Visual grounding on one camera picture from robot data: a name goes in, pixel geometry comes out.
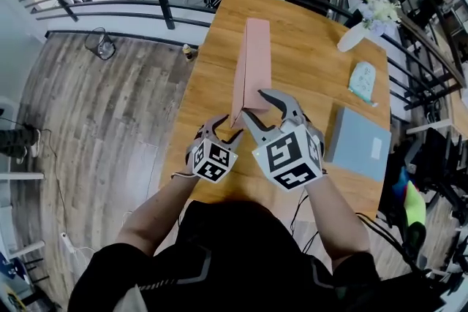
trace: flower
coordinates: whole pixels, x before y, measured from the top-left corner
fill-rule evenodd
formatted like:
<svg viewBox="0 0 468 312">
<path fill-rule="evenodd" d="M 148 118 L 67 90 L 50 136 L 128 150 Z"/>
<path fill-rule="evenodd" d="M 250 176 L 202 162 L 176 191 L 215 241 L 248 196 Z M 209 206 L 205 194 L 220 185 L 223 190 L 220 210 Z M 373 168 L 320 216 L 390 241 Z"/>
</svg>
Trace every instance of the flower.
<svg viewBox="0 0 468 312">
<path fill-rule="evenodd" d="M 388 0 L 365 0 L 365 3 L 358 6 L 364 27 L 378 36 L 395 31 L 400 23 L 396 11 L 398 8 L 401 8 L 399 2 L 390 3 Z"/>
</svg>

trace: fiducial marker cube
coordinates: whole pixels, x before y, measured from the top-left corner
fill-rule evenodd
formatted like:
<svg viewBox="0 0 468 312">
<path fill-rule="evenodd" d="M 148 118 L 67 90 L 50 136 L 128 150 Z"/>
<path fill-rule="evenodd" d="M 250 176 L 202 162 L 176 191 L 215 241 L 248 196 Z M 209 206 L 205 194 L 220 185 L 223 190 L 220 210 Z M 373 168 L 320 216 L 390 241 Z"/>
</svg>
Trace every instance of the fiducial marker cube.
<svg viewBox="0 0 468 312">
<path fill-rule="evenodd" d="M 193 154 L 193 173 L 213 183 L 223 179 L 238 158 L 232 151 L 207 138 L 193 150 Z"/>
<path fill-rule="evenodd" d="M 303 124 L 252 153 L 267 179 L 285 191 L 323 175 L 320 141 Z"/>
</svg>

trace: wrist strap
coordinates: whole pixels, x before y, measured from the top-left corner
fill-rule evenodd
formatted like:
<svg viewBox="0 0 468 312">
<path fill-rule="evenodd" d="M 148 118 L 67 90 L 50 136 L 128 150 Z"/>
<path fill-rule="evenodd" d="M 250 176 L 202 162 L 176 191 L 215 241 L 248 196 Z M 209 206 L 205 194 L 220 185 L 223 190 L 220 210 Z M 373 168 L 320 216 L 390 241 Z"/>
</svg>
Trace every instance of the wrist strap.
<svg viewBox="0 0 468 312">
<path fill-rule="evenodd" d="M 193 178 L 193 177 L 197 177 L 197 175 L 186 175 L 185 173 L 179 173 L 179 172 L 176 172 L 176 173 L 173 173 L 172 175 L 170 175 L 170 179 L 172 180 L 174 178 L 174 176 L 177 175 L 178 177 L 182 177 L 182 178 Z"/>
</svg>

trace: white label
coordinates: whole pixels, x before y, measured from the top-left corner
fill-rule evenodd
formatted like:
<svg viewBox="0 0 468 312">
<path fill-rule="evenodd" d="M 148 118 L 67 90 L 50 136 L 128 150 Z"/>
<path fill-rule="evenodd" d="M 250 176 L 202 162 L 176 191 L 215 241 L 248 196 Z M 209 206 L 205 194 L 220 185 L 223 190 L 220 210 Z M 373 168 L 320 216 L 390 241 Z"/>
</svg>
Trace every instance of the white label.
<svg viewBox="0 0 468 312">
<path fill-rule="evenodd" d="M 380 138 L 374 138 L 372 143 L 371 157 L 376 160 L 380 160 L 380 150 L 382 149 L 382 140 Z"/>
</svg>

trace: white vase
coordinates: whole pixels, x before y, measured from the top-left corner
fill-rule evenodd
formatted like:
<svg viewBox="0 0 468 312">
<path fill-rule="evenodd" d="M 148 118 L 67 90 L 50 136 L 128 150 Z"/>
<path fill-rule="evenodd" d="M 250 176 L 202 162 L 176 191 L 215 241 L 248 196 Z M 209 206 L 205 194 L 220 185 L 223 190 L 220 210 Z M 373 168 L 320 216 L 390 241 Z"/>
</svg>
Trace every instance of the white vase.
<svg viewBox="0 0 468 312">
<path fill-rule="evenodd" d="M 339 40 L 337 48 L 341 52 L 346 52 L 351 50 L 356 46 L 363 38 L 369 35 L 370 30 L 365 28 L 363 23 L 359 23 L 356 26 L 353 26 L 346 34 Z"/>
</svg>

